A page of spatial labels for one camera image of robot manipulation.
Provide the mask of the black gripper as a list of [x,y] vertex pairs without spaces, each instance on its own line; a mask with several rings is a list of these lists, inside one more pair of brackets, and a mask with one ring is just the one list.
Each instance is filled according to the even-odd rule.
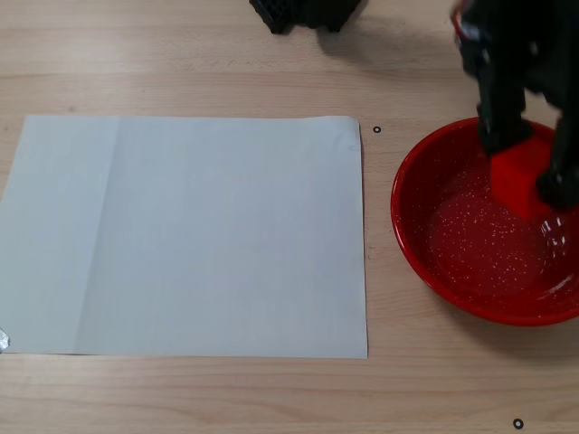
[[553,209],[578,205],[578,19],[458,17],[463,69],[478,84],[479,140],[494,156],[534,134],[522,116],[525,92],[561,112],[547,170],[536,181]]

